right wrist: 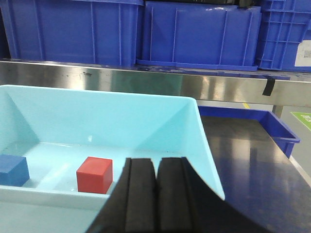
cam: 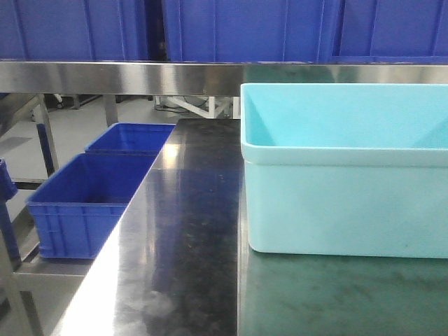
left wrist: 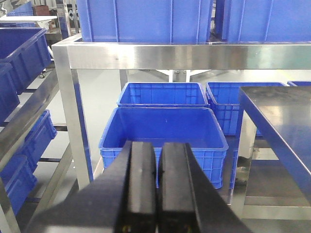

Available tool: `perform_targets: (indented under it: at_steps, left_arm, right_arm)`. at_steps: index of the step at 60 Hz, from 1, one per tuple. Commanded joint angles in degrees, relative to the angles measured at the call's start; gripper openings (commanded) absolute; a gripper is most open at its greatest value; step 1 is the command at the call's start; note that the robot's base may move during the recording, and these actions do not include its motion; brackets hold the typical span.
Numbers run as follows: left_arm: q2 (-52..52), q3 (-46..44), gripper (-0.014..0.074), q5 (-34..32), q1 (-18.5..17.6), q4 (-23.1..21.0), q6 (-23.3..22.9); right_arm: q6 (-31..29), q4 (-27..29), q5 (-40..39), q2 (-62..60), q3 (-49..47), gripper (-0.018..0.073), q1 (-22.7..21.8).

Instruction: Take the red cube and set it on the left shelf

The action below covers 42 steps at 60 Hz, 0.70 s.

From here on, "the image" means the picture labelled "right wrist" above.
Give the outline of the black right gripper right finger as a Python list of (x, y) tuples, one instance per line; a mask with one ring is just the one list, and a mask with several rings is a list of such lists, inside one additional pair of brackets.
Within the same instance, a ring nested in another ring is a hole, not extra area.
[(160, 233), (266, 233), (222, 200), (185, 157), (163, 158), (157, 172)]

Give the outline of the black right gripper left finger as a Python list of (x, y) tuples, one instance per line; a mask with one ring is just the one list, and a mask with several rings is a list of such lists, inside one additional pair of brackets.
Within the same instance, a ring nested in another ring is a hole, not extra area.
[(156, 231), (156, 176), (151, 159), (126, 159), (113, 192), (88, 231), (90, 233)]

